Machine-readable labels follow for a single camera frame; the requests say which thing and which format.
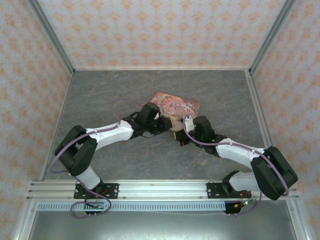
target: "gray floor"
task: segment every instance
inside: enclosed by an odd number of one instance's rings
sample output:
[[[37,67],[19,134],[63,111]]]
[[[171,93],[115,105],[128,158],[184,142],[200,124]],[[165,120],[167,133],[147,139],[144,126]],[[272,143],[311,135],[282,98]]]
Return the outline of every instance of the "gray floor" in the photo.
[[[187,214],[108,212],[97,218],[74,219],[67,211],[37,212],[29,240],[297,239],[287,203],[281,200],[263,201],[250,214],[237,217],[218,212]]]
[[[72,79],[54,148],[75,125],[96,128],[113,124],[111,103],[129,98],[146,103],[163,92],[201,103],[199,115],[210,120],[216,133],[255,147],[263,147],[254,106],[243,71],[121,70],[76,71]],[[115,107],[121,118],[140,108],[130,102]],[[249,171],[228,159],[208,155],[189,144],[180,147],[168,131],[153,138],[135,138],[99,149],[91,166],[103,179],[212,179],[234,170]],[[63,170],[60,162],[56,170]],[[69,179],[67,174],[46,179]]]

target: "patterned wallpaper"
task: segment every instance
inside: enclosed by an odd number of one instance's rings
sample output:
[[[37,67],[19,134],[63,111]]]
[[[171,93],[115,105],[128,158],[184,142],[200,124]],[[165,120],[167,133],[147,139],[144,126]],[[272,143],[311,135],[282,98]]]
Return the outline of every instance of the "patterned wallpaper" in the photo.
[[[319,236],[319,0],[297,1],[254,80],[275,145],[298,174],[308,222]]]
[[[26,0],[0,4],[0,232],[13,239],[39,179],[69,74]]]
[[[39,0],[73,67],[248,68],[285,0]]]

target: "illustrated cover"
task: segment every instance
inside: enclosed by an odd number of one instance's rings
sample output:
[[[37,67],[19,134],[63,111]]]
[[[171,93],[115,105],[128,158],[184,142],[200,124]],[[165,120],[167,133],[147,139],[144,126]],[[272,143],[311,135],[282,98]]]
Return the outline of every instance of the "illustrated cover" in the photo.
[[[158,92],[151,101],[157,104],[163,116],[172,120],[171,130],[174,132],[184,129],[181,118],[190,115],[193,119],[198,115],[200,103]]]

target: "pink book cover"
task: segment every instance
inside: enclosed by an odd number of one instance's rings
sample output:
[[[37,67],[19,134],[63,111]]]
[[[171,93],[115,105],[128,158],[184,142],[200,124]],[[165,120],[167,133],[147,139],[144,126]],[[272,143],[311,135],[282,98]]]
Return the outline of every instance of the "pink book cover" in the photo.
[[[163,116],[171,119],[171,130],[174,132],[184,129],[181,118],[185,115],[190,115],[194,119],[198,115],[200,109],[199,102],[163,92],[158,92],[151,102],[159,106]]]

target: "wall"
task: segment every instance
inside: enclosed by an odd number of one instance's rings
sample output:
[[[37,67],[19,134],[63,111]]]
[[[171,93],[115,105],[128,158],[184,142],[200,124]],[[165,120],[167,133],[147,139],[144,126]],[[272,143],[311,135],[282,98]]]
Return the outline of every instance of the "wall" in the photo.
[[[320,4],[298,0],[254,76],[264,113],[280,148],[299,177],[320,235]]]
[[[0,232],[12,239],[40,177],[70,76],[26,0],[0,5]]]
[[[248,68],[285,0],[39,0],[73,67]]]

